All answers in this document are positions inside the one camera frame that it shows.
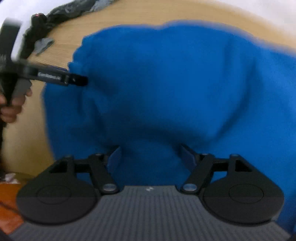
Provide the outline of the person left hand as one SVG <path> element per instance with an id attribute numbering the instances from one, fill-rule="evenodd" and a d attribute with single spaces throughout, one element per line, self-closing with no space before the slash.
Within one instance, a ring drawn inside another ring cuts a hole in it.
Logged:
<path id="1" fill-rule="evenodd" d="M 7 105 L 6 98 L 1 94 L 1 120 L 5 123 L 14 123 L 17 115 L 22 112 L 26 98 L 30 96 L 32 96 L 32 90 L 28 89 L 25 94 L 15 97 L 10 105 Z"/>

